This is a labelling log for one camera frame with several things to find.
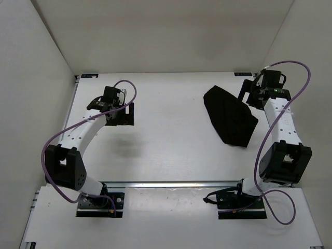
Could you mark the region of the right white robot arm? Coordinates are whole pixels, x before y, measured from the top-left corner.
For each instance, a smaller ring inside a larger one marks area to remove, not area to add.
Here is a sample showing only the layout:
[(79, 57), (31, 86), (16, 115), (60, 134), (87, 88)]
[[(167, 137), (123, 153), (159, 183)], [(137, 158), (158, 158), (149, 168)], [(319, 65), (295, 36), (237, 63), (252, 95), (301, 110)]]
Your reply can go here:
[(280, 71), (263, 70), (254, 80), (245, 80), (238, 100), (249, 94), (246, 103), (264, 111), (271, 129), (271, 147), (259, 158), (258, 172), (241, 180), (241, 190), (232, 195), (233, 203), (246, 207), (253, 197), (271, 188), (299, 183), (311, 159), (312, 150), (304, 146), (296, 132), (291, 108), (291, 95), (283, 86), (286, 76)]

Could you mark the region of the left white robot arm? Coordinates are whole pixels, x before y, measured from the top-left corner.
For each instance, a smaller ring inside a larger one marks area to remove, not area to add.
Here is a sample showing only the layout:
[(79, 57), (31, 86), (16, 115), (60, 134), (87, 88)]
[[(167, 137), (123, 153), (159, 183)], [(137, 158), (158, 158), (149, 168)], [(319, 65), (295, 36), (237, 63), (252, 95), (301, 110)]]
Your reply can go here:
[(108, 202), (106, 185), (88, 176), (83, 155), (104, 126), (134, 125), (134, 103), (126, 103), (126, 96), (126, 89), (106, 86), (103, 95), (88, 104), (84, 123), (74, 127), (58, 145), (47, 146), (44, 162), (48, 181), (90, 196), (96, 206)]

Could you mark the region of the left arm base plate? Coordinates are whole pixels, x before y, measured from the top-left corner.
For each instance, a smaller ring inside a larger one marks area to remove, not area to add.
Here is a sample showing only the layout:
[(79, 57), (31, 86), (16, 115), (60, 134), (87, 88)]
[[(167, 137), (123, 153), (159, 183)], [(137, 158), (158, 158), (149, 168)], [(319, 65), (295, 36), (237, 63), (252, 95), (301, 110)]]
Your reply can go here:
[(108, 192), (106, 195), (113, 200), (115, 209), (107, 198), (81, 197), (77, 204), (76, 216), (88, 218), (122, 218), (125, 193)]

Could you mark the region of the black skirt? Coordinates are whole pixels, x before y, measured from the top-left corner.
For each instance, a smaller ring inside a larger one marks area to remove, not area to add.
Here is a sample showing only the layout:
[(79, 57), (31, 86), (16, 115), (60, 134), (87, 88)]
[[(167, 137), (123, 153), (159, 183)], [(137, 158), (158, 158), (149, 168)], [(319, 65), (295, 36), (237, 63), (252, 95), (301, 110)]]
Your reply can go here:
[(249, 107), (218, 86), (207, 91), (203, 101), (221, 140), (231, 146), (247, 148), (258, 124)]

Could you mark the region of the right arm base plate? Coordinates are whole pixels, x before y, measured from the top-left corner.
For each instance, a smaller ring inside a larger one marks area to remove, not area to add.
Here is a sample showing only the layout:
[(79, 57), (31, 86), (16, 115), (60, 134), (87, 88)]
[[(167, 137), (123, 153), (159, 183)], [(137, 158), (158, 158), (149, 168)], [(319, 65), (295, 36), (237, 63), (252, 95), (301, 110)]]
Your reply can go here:
[(203, 201), (217, 205), (219, 220), (267, 219), (262, 199), (243, 194), (240, 187), (211, 192), (203, 198)]

